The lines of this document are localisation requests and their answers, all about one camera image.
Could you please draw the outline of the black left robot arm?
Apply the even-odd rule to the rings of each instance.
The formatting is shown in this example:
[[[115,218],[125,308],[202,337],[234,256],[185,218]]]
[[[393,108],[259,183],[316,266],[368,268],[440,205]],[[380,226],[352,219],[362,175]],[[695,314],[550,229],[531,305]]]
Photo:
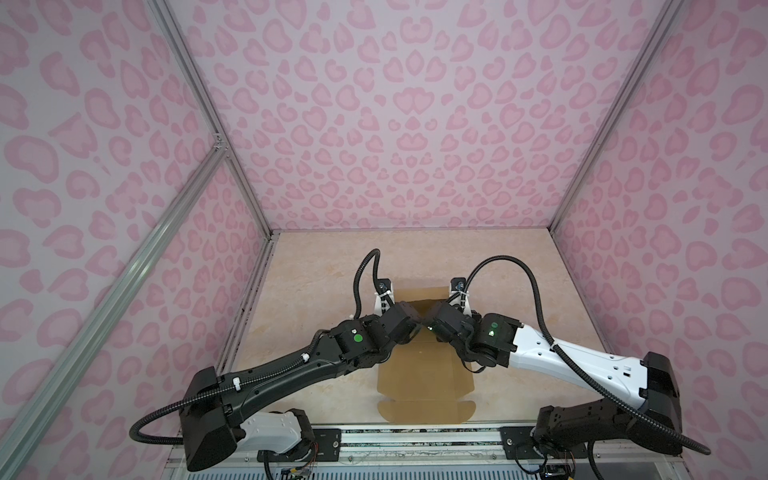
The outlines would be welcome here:
[[[399,302],[381,315],[348,319],[316,332],[310,344],[266,364],[218,376],[195,374],[181,409],[187,469],[213,467],[245,438],[246,420],[274,402],[313,384],[371,368],[407,344],[421,328],[419,313]]]

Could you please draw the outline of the brown cardboard box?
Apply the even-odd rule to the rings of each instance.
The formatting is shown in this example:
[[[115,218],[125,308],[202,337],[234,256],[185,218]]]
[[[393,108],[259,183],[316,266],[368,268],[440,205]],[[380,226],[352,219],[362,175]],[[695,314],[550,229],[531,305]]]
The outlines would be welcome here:
[[[464,369],[454,347],[423,325],[398,345],[378,369],[379,414],[394,425],[454,425],[469,421],[476,403],[474,375]]]

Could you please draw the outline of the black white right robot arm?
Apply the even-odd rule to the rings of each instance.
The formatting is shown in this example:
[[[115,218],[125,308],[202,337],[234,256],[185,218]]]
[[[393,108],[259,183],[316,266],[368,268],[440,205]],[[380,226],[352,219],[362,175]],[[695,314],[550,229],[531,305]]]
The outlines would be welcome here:
[[[638,359],[548,342],[517,319],[467,315],[446,302],[428,311],[426,324],[464,362],[542,373],[599,394],[598,400],[580,405],[541,408],[531,434],[534,443],[571,448],[629,440],[656,453],[681,454],[680,390],[666,356],[650,352]]]

